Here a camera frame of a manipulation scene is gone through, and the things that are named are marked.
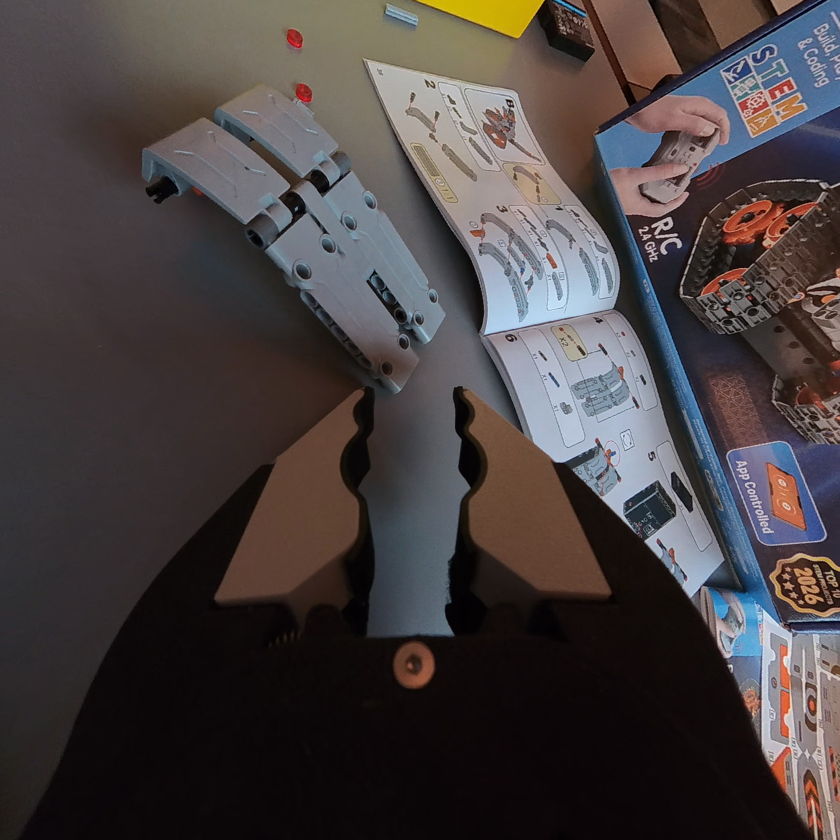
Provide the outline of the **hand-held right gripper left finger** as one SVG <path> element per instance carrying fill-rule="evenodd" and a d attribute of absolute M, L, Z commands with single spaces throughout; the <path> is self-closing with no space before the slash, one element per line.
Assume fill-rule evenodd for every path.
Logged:
<path fill-rule="evenodd" d="M 217 604 L 367 607 L 374 555 L 359 486 L 374 399 L 370 387 L 352 393 L 276 459 Z"/>

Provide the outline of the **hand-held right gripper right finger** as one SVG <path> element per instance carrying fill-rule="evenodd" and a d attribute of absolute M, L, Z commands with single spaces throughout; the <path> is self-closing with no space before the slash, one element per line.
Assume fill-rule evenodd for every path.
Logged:
<path fill-rule="evenodd" d="M 611 589 L 554 462 L 472 391 L 454 391 L 460 504 L 452 602 L 604 601 Z"/>

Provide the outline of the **grey building block assembly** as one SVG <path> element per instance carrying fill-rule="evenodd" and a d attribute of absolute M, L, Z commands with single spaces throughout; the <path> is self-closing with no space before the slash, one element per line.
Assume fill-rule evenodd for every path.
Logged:
<path fill-rule="evenodd" d="M 445 312 L 421 267 L 299 100 L 257 86 L 142 152 L 157 203 L 195 188 L 248 240 L 358 364 L 390 392 L 417 366 Z"/>

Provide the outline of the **yellow bin with cable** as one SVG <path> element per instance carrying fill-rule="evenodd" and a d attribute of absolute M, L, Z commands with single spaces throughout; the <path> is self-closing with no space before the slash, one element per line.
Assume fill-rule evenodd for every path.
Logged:
<path fill-rule="evenodd" d="M 418 2 L 515 39 L 522 36 L 543 3 L 540 0 L 422 0 Z"/>

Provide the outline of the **white instruction booklet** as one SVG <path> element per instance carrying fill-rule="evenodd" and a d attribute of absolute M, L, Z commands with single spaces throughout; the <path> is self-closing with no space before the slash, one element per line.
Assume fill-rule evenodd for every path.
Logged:
<path fill-rule="evenodd" d="M 397 139 L 474 264 L 481 338 L 526 435 L 641 537 L 688 595 L 723 562 L 648 357 L 615 311 L 616 253 L 513 90 L 367 59 Z"/>

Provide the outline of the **blue robot kit box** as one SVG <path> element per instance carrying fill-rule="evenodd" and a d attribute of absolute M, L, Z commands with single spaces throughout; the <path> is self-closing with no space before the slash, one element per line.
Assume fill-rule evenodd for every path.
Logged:
<path fill-rule="evenodd" d="M 804 2 L 602 126 L 605 187 L 749 592 L 838 634 L 839 3 Z"/>

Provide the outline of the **printed cardboard sheet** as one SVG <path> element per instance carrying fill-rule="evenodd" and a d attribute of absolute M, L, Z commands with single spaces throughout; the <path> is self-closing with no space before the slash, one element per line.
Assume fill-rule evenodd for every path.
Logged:
<path fill-rule="evenodd" d="M 735 678 L 773 775 L 813 838 L 839 838 L 839 639 L 793 633 L 747 594 L 697 604 Z"/>

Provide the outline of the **small black blue device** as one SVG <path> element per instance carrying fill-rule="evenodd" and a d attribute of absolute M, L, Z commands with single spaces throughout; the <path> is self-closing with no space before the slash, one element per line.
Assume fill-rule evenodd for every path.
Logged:
<path fill-rule="evenodd" d="M 554 49 L 583 62 L 594 54 L 593 37 L 582 2 L 544 1 L 537 17 Z"/>

